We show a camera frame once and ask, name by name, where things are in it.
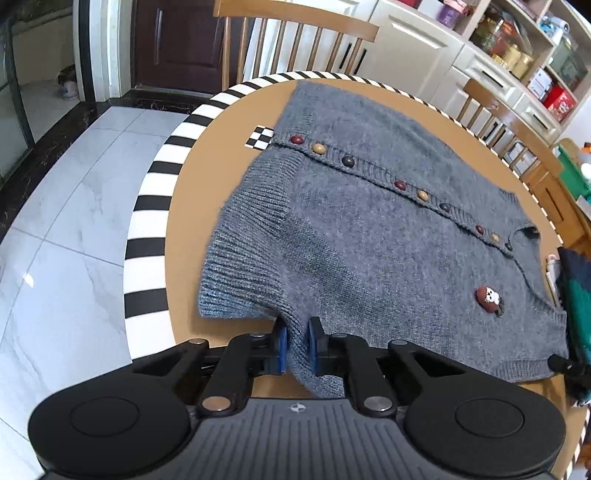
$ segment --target white cabinet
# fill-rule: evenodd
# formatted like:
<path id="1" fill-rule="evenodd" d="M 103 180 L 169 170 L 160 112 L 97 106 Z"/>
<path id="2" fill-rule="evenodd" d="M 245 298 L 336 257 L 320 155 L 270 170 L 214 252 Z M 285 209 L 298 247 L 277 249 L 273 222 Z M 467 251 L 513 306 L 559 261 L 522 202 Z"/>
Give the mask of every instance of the white cabinet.
<path id="1" fill-rule="evenodd" d="M 513 107 L 523 92 L 519 80 L 484 52 L 466 45 L 453 66 L 490 90 L 498 99 Z"/>
<path id="2" fill-rule="evenodd" d="M 536 98 L 524 93 L 513 110 L 548 144 L 552 144 L 562 133 L 558 120 Z"/>
<path id="3" fill-rule="evenodd" d="M 439 88 L 435 92 L 435 95 L 433 95 L 430 103 L 443 112 L 447 113 L 450 117 L 456 118 L 460 113 L 462 106 L 468 99 L 468 95 L 464 92 L 463 88 L 469 79 L 470 77 L 468 75 L 460 72 L 460 70 L 457 68 L 452 67 L 450 71 L 447 72 L 445 77 L 440 79 Z M 473 100 L 462 118 L 463 125 L 466 125 L 470 121 L 477 108 L 478 103 Z M 488 114 L 486 112 L 482 112 L 472 126 L 471 130 L 474 133 L 479 133 L 487 119 Z M 491 126 L 489 132 L 487 133 L 491 133 L 493 130 L 494 127 Z"/>
<path id="4" fill-rule="evenodd" d="M 357 73 L 429 101 L 464 43 L 459 35 L 401 3 L 380 0 L 370 22 L 375 43 Z"/>
<path id="5" fill-rule="evenodd" d="M 349 17 L 359 18 L 360 20 L 368 21 L 372 15 L 377 0 L 286 0 L 291 3 L 306 5 L 308 7 L 321 8 L 322 10 L 328 10 L 338 14 L 347 15 Z M 275 53 L 275 45 L 277 43 L 277 37 L 279 35 L 279 27 L 281 22 L 279 20 L 269 20 L 267 22 L 267 28 L 265 30 L 265 40 L 263 43 L 262 57 L 261 57 L 261 69 L 259 76 L 266 75 L 271 71 L 271 62 Z M 297 24 L 289 22 L 285 28 L 285 34 L 283 37 L 281 54 L 279 57 L 279 64 L 277 66 L 278 72 L 284 72 L 287 70 L 287 64 L 291 54 L 291 46 L 296 36 Z M 255 21 L 254 28 L 252 30 L 252 37 L 248 46 L 248 52 L 246 55 L 245 62 L 245 78 L 252 78 L 252 68 L 254 65 L 254 57 L 256 52 L 256 44 L 259 38 L 259 32 L 261 30 L 261 20 Z M 300 45 L 298 47 L 298 55 L 295 59 L 294 70 L 306 70 L 308 63 L 308 57 L 314 42 L 314 36 L 316 35 L 316 27 L 306 25 L 301 35 Z M 329 60 L 330 53 L 333 45 L 335 44 L 337 32 L 330 30 L 323 30 L 316 53 L 316 61 L 314 63 L 314 70 L 325 70 L 326 64 Z M 347 46 L 349 43 L 354 43 L 356 38 L 344 36 L 341 43 L 339 52 L 336 57 L 335 67 L 333 71 L 339 67 L 342 59 L 345 56 Z"/>

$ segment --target black baseboard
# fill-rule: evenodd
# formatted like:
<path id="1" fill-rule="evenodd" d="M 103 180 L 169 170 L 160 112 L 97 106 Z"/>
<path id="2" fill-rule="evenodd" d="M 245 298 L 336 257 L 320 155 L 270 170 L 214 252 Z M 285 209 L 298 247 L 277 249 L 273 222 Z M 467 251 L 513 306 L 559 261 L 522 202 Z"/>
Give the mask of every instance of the black baseboard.
<path id="1" fill-rule="evenodd" d="M 0 189 L 0 241 L 43 177 L 64 152 L 111 106 L 192 113 L 205 98 L 176 93 L 131 90 L 107 102 L 80 102 L 39 139 Z"/>

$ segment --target gray knitted sweater vest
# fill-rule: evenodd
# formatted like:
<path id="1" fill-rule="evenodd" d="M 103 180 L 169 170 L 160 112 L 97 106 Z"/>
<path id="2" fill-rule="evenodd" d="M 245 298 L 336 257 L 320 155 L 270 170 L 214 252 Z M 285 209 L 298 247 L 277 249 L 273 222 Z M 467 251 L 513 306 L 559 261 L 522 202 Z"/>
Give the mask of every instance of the gray knitted sweater vest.
<path id="1" fill-rule="evenodd" d="M 317 142 L 323 155 L 311 149 Z M 288 366 L 321 397 L 342 395 L 342 382 L 312 373 L 311 316 L 327 333 L 371 346 L 407 339 L 508 381 L 536 380 L 551 375 L 552 353 L 567 352 L 566 314 L 544 287 L 538 242 L 517 198 L 421 125 L 362 96 L 300 82 L 271 144 L 220 212 L 199 310 L 280 314 Z M 502 316 L 476 302 L 479 286 L 500 294 Z"/>

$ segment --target round wooden table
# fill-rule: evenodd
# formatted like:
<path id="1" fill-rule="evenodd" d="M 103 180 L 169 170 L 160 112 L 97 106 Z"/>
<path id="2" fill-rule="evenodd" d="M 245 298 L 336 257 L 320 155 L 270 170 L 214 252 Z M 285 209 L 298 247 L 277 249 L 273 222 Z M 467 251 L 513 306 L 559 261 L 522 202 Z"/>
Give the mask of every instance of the round wooden table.
<path id="1" fill-rule="evenodd" d="M 540 268 L 556 253 L 559 238 L 545 212 L 506 162 L 474 133 L 435 107 L 389 86 L 323 72 L 273 74 L 231 87 L 191 114 L 158 152 L 134 208 L 124 268 L 125 322 L 132 358 L 162 351 L 190 338 L 227 345 L 242 333 L 270 332 L 263 320 L 202 319 L 196 297 L 203 258 L 220 208 L 242 175 L 266 148 L 296 83 L 327 83 L 383 103 L 415 119 L 472 168 L 514 192 L 541 234 Z M 561 376 L 524 385 L 549 398 L 567 422 L 567 439 L 553 474 L 570 474 L 588 421 L 573 408 Z M 306 397 L 293 377 L 261 377 L 254 395 Z"/>

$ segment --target wooden chair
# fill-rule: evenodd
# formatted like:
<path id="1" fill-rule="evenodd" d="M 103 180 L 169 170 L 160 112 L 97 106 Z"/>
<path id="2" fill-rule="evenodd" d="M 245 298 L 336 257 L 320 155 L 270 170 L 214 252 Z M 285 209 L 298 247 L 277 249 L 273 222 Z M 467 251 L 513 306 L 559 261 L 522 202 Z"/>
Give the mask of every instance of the wooden chair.
<path id="1" fill-rule="evenodd" d="M 287 22 L 296 22 L 298 24 L 295 32 L 295 39 L 291 48 L 290 59 L 287 66 L 287 71 L 293 70 L 300 45 L 301 33 L 304 25 L 312 25 L 316 27 L 316 36 L 314 43 L 308 57 L 307 70 L 314 68 L 314 61 L 318 52 L 320 44 L 320 37 L 324 29 L 338 32 L 336 41 L 330 53 L 329 61 L 326 64 L 325 71 L 332 70 L 340 43 L 344 35 L 351 35 L 357 37 L 355 45 L 349 62 L 345 68 L 345 73 L 351 73 L 355 58 L 359 53 L 361 42 L 363 40 L 373 42 L 378 34 L 379 27 L 369 22 L 364 22 L 358 18 L 348 17 L 347 15 L 340 15 L 320 8 L 306 7 L 304 5 L 291 4 L 288 2 L 277 0 L 216 0 L 213 8 L 214 17 L 226 17 L 224 24 L 224 36 L 222 46 L 222 90 L 225 90 L 230 85 L 230 29 L 232 17 L 243 17 L 242 31 L 240 38 L 240 49 L 238 53 L 238 72 L 236 74 L 236 82 L 240 83 L 243 78 L 244 64 L 246 60 L 246 50 L 248 48 L 248 19 L 260 18 L 261 31 L 256 46 L 256 55 L 254 60 L 253 77 L 259 76 L 261 68 L 262 48 L 265 38 L 265 30 L 267 29 L 267 21 L 269 19 L 280 20 L 279 35 L 277 37 L 277 44 L 273 54 L 271 63 L 271 73 L 277 72 L 279 63 L 279 56 L 281 53 L 281 45 L 283 43 L 283 36 L 285 34 L 285 26 Z"/>
<path id="2" fill-rule="evenodd" d="M 490 148 L 495 147 L 508 131 L 511 132 L 512 137 L 509 140 L 509 143 L 500 150 L 499 156 L 504 158 L 507 152 L 512 150 L 517 143 L 522 145 L 521 151 L 509 164 L 511 170 L 515 170 L 515 166 L 523 160 L 525 154 L 529 151 L 537 158 L 537 161 L 544 165 L 545 169 L 552 176 L 557 178 L 560 175 L 564 167 L 554 156 L 548 147 L 548 144 L 513 110 L 511 110 L 509 106 L 504 104 L 503 101 L 499 100 L 492 92 L 484 88 L 474 79 L 468 80 L 468 83 L 463 90 L 468 94 L 468 99 L 462 106 L 462 110 L 456 118 L 459 122 L 462 121 L 463 117 L 466 115 L 468 107 L 472 101 L 475 100 L 479 105 L 476 112 L 472 115 L 472 118 L 470 118 L 466 125 L 468 128 L 471 129 L 474 126 L 484 110 L 490 114 L 486 123 L 478 132 L 478 138 L 483 138 L 490 130 L 493 122 L 498 120 L 501 124 L 500 128 L 492 138 L 487 140 L 487 146 Z M 523 174 L 520 175 L 519 178 L 521 181 L 523 181 L 522 177 Z"/>
<path id="3" fill-rule="evenodd" d="M 468 107 L 475 100 L 479 106 L 468 121 L 466 125 L 468 128 L 472 128 L 486 110 L 489 113 L 489 118 L 478 132 L 479 138 L 486 135 L 496 119 L 501 124 L 500 129 L 487 140 L 486 144 L 493 148 L 509 131 L 511 132 L 509 143 L 500 150 L 499 156 L 504 158 L 515 144 L 522 145 L 521 151 L 509 164 L 511 170 L 515 171 L 515 166 L 524 158 L 527 151 L 536 157 L 535 161 L 523 173 L 519 174 L 519 179 L 538 199 L 540 206 L 546 211 L 549 220 L 556 227 L 564 246 L 591 258 L 590 223 L 560 180 L 560 174 L 564 170 L 560 160 L 554 156 L 546 142 L 511 108 L 476 80 L 470 79 L 464 87 L 464 91 L 468 94 L 468 99 L 456 119 L 461 122 Z"/>

